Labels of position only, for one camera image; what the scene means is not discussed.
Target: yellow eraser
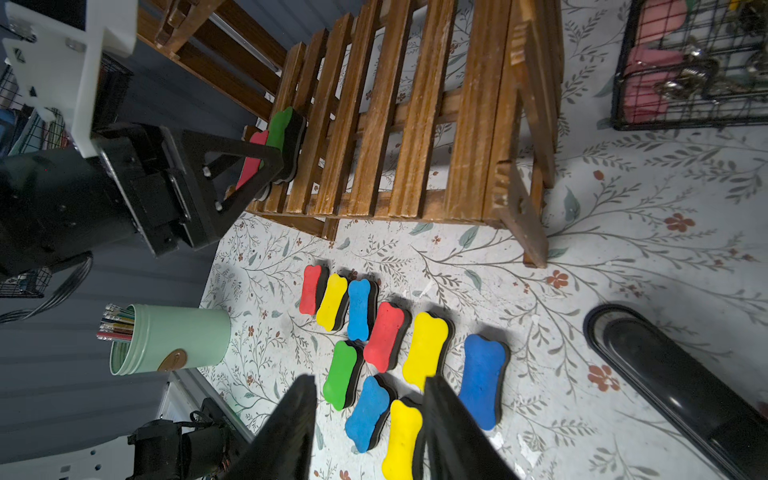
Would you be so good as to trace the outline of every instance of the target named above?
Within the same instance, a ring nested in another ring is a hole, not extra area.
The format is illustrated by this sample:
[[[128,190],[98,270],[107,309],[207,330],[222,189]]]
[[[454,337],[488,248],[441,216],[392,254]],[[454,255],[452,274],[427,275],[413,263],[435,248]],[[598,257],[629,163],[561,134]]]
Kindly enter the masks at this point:
[[[408,358],[402,365],[406,382],[424,391],[428,376],[435,376],[442,350],[448,341],[448,323],[422,312],[413,320],[413,341]]]
[[[389,407],[392,426],[389,427],[389,445],[382,463],[382,473],[387,480],[413,480],[413,453],[416,439],[422,429],[422,413],[409,407],[402,400],[395,400]],[[416,459],[421,466],[422,459]]]
[[[326,294],[317,310],[316,318],[317,323],[329,332],[339,330],[344,325],[344,314],[349,303],[349,297],[346,294],[348,285],[347,279],[338,273],[328,278]]]

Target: table surface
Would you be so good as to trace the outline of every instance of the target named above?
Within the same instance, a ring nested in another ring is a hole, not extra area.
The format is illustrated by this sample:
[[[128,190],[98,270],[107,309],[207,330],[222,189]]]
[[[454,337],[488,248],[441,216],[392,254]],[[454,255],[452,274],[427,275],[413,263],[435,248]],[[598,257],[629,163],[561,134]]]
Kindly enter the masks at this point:
[[[358,454],[344,433],[353,409],[337,412],[322,399],[333,345],[346,327],[327,333],[298,311],[303,269],[316,262],[380,282],[379,301],[451,319],[455,338],[443,375],[456,391],[465,337],[489,327],[505,335],[512,356],[502,421],[488,436],[519,472],[536,479],[722,477],[587,347],[581,325],[600,302],[629,303],[748,402],[766,400],[768,302],[760,294],[768,285],[761,263],[768,198],[760,175],[768,141],[764,127],[601,128],[626,11],[620,2],[563,4],[564,115],[558,179],[546,198],[546,269],[523,266],[509,232],[489,227],[343,221],[329,243],[245,214],[222,239],[201,306],[226,309],[233,335],[224,361],[201,371],[253,431],[296,376],[314,374],[320,398],[310,478],[382,478],[389,437],[388,422],[379,445]],[[447,88],[461,82],[470,13],[462,2]],[[417,18],[400,100],[409,94],[420,32]],[[452,126],[436,137],[431,187],[445,184]],[[390,141],[385,186],[400,138]],[[522,156],[529,152],[523,141]],[[529,178],[530,161],[519,167]],[[734,193],[742,185],[749,187]],[[400,395],[415,388],[402,381],[411,337],[412,328],[389,377]],[[373,373],[363,367],[359,388]]]

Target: pink item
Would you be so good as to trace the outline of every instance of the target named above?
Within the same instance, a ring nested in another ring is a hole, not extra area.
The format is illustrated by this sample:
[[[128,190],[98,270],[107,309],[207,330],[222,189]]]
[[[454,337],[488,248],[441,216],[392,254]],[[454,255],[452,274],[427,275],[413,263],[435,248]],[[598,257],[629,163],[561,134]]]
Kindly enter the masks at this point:
[[[250,136],[250,143],[257,144],[257,145],[266,145],[266,140],[270,136],[270,131],[258,131],[255,134]],[[261,160],[258,158],[252,158],[252,157],[246,157],[245,158],[245,164],[243,165],[243,171],[240,172],[240,179],[237,181],[237,187],[242,187],[250,178],[256,174],[257,171],[259,171],[259,165],[261,165]]]
[[[683,26],[687,14],[685,0],[646,0],[640,13],[637,43],[658,40],[677,30]]]
[[[653,50],[638,45],[630,51],[624,73],[677,65],[682,61],[683,53],[680,51]],[[624,117],[627,121],[633,124],[652,121],[657,115],[666,113],[669,102],[657,94],[653,86],[676,76],[677,71],[670,69],[629,77],[624,89]]]

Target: wooden rack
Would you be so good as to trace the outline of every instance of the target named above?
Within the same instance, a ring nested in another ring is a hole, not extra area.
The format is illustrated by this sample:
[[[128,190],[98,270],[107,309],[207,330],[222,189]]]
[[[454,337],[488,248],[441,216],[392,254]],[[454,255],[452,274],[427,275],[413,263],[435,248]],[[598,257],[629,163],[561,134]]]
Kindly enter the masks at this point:
[[[327,240],[336,237],[342,218],[506,227],[522,245],[526,264],[546,266],[541,210],[543,191],[554,183],[563,78],[558,0],[475,0],[473,25],[483,28],[470,33],[463,86],[452,91],[443,91],[443,79],[457,0],[430,0],[420,45],[429,55],[419,56],[411,99],[401,104],[396,95],[411,18],[426,0],[369,0],[357,18],[344,15],[331,32],[318,31],[309,45],[299,43],[289,51],[233,0],[152,1],[162,18],[140,10],[142,41],[265,121],[289,106],[307,119],[290,194],[286,184],[276,185],[247,211]],[[219,29],[209,19],[214,12],[282,74],[278,77]],[[359,114],[379,28],[384,38],[370,107]],[[188,42],[191,37],[250,76],[275,101],[218,67]],[[515,167],[523,110],[535,154],[530,193]],[[448,122],[456,123],[448,184],[427,190],[435,127]],[[245,138],[253,129],[247,128]],[[387,139],[397,130],[403,138],[394,186],[379,192]],[[356,142],[357,168],[352,191],[345,193]],[[316,194],[314,184],[319,185]]]

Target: pencil cup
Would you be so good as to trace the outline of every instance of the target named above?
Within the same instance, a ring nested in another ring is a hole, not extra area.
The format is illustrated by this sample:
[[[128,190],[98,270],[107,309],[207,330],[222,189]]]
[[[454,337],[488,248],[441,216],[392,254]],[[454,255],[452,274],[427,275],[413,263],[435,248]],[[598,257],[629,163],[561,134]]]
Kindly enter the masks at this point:
[[[112,343],[112,375],[169,372],[216,365],[230,343],[230,317],[224,310],[131,305],[135,313],[130,343]]]

